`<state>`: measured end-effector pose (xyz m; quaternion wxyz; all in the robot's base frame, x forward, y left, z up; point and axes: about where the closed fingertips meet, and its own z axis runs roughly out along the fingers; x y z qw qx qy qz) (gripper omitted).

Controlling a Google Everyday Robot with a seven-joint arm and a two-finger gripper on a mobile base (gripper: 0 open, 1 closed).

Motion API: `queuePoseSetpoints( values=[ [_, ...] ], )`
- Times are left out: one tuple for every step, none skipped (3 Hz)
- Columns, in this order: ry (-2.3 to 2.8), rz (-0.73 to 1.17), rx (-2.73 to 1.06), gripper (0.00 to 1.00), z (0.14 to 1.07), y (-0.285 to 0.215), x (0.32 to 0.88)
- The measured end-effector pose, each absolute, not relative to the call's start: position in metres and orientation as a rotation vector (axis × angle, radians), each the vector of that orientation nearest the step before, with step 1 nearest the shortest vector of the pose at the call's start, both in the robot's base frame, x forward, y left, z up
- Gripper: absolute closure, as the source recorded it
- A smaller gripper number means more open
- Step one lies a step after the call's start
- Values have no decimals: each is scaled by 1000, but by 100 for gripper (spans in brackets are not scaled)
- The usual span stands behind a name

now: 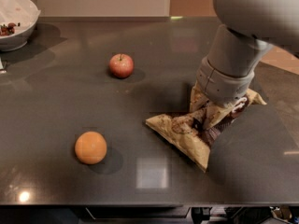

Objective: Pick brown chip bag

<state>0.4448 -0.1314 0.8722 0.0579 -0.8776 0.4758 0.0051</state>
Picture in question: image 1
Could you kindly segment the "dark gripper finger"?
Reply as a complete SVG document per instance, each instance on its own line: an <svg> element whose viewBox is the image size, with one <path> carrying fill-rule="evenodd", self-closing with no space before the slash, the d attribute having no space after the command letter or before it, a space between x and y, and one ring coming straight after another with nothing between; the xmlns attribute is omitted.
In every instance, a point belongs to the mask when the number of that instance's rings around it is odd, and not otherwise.
<svg viewBox="0 0 299 224"><path fill-rule="evenodd" d="M231 125L231 122L221 122L215 125L214 127L204 131L204 137L209 146L211 146L216 139L224 132L226 128Z"/></svg>

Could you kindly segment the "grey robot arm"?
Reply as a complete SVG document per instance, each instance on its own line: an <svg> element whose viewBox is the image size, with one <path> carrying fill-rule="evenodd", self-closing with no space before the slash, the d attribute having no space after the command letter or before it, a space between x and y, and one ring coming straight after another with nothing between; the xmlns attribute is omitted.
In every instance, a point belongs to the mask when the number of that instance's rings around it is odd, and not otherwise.
<svg viewBox="0 0 299 224"><path fill-rule="evenodd" d="M206 111L200 135L210 145L262 101L249 90L262 57L273 46L299 55L299 0L213 0L213 6L221 25L198 68L193 107Z"/></svg>

